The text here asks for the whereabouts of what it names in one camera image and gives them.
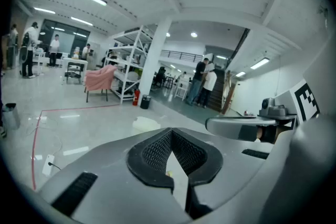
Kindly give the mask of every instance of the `man in black shirt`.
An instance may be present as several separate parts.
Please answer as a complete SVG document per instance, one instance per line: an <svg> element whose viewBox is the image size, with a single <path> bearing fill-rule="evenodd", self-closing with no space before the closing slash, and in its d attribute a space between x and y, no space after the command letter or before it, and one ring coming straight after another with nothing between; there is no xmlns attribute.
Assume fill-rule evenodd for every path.
<svg viewBox="0 0 336 224"><path fill-rule="evenodd" d="M193 105L194 98L197 96L202 84L202 76L205 70L205 66L209 63L208 58L204 58L203 62L199 62L196 66L196 72L190 87L188 98L185 102L188 105Z"/></svg>

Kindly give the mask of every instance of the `glass wall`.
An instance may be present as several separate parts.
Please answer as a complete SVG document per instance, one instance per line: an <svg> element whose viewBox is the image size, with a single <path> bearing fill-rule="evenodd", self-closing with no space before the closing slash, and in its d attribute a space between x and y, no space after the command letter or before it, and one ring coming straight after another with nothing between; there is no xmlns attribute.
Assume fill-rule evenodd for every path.
<svg viewBox="0 0 336 224"><path fill-rule="evenodd" d="M78 27L58 23L52 20L44 20L38 40L41 40L42 48L48 57L49 46L55 35L59 35L58 52L65 52L72 55L76 47L80 49L80 55L87 44L90 32Z"/></svg>

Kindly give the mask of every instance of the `staircase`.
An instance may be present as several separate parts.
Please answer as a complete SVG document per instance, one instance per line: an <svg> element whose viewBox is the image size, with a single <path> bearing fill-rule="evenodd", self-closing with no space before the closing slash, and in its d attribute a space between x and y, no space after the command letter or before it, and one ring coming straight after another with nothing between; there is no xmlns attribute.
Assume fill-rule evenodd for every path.
<svg viewBox="0 0 336 224"><path fill-rule="evenodd" d="M222 106L225 71L221 69L215 69L215 73L217 75L217 80L214 89L212 90L212 93L209 97L208 107L220 112Z"/></svg>

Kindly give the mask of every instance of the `power strip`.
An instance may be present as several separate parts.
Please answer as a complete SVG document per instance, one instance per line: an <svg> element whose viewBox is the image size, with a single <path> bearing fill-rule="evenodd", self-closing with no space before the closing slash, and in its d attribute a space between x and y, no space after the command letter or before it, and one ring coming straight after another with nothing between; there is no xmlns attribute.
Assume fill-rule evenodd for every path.
<svg viewBox="0 0 336 224"><path fill-rule="evenodd" d="M46 161L44 162L42 174L44 174L46 176L50 176L51 169L52 169L53 166L49 165L48 163L54 163L54 159L55 159L55 156L53 156L53 155L48 155L47 156Z"/></svg>

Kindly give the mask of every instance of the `red floor line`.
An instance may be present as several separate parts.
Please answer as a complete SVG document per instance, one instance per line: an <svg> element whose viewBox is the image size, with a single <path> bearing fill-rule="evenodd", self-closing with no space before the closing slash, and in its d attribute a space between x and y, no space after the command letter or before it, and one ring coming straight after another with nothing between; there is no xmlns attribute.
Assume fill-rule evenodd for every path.
<svg viewBox="0 0 336 224"><path fill-rule="evenodd" d="M37 120L37 124L36 124L36 129L35 129L35 134L34 134L34 140L33 140L33 149L32 149L32 159L31 159L31 171L32 171L32 182L33 182L33 190L36 190L36 183L35 183L35 171L34 171L34 156L35 156L35 143L36 143L36 137L37 137L37 131L38 131L38 126L40 124L40 119L42 116L43 112L50 112L50 111L60 111L60 110L77 110L77 109L95 109L95 108L108 108L110 106L117 106L120 104L113 104L113 105L103 105L103 106L93 106L90 108L74 108L74 109L47 109L47 110L42 110L40 113L40 117Z"/></svg>
<svg viewBox="0 0 336 224"><path fill-rule="evenodd" d="M35 143L36 143L36 137L37 137L37 130L38 130L38 125L40 124L40 119L42 116L42 112L40 113L40 117L37 120L36 124L36 129L35 129L35 135L34 135L34 141L33 141L33 149L32 149L32 155L31 155L31 171L32 171L32 182L33 182L33 190L36 190L36 184L35 184L35 173L34 173L34 158L35 158Z"/></svg>
<svg viewBox="0 0 336 224"><path fill-rule="evenodd" d="M108 108L110 106L116 106L120 104L112 104L112 105L102 105L102 106L91 106L89 108L74 108L74 109L45 109L42 111L50 112L50 111L61 111L61 110L77 110L77 109L96 109L96 108Z"/></svg>

